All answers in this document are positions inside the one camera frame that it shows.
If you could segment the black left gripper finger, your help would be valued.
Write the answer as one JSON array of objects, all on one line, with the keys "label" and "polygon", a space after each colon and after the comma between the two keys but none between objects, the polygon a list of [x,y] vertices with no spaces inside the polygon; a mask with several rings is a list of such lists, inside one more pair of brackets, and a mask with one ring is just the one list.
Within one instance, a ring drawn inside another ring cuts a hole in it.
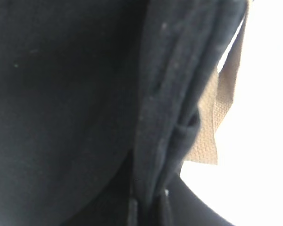
[{"label": "black left gripper finger", "polygon": [[174,176],[153,206],[154,226],[231,226]]}]

